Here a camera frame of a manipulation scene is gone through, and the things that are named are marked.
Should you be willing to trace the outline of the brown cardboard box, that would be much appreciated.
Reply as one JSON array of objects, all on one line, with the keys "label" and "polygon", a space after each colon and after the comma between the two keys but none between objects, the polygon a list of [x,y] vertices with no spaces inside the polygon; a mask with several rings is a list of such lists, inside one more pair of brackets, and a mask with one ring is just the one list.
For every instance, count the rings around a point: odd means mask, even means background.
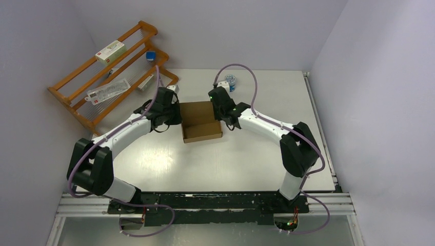
[{"label": "brown cardboard box", "polygon": [[180,110],[182,136],[185,144],[222,138],[221,122],[214,117],[212,102],[182,102]]}]

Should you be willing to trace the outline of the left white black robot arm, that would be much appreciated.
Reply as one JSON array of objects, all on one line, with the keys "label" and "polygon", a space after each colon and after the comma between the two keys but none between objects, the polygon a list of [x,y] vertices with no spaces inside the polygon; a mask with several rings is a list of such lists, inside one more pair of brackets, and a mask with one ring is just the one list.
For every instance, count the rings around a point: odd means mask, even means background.
[{"label": "left white black robot arm", "polygon": [[159,87],[153,99],[114,129],[92,140],[78,140],[67,172],[70,194],[76,197],[72,187],[78,186],[89,194],[120,201],[129,213],[139,211],[143,203],[141,190],[115,177],[113,161],[134,141],[159,126],[182,122],[178,91],[178,86]]}]

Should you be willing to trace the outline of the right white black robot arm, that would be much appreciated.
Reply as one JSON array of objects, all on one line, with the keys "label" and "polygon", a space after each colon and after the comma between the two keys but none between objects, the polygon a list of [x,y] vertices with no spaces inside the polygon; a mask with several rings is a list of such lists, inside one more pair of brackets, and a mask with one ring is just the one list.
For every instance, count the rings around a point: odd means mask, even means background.
[{"label": "right white black robot arm", "polygon": [[236,104],[223,87],[215,87],[208,96],[215,119],[223,121],[229,129],[251,131],[280,147],[286,173],[276,203],[282,212],[290,212],[296,206],[306,175],[321,153],[308,125],[303,122],[296,125],[277,123],[273,118],[254,113],[251,105]]}]

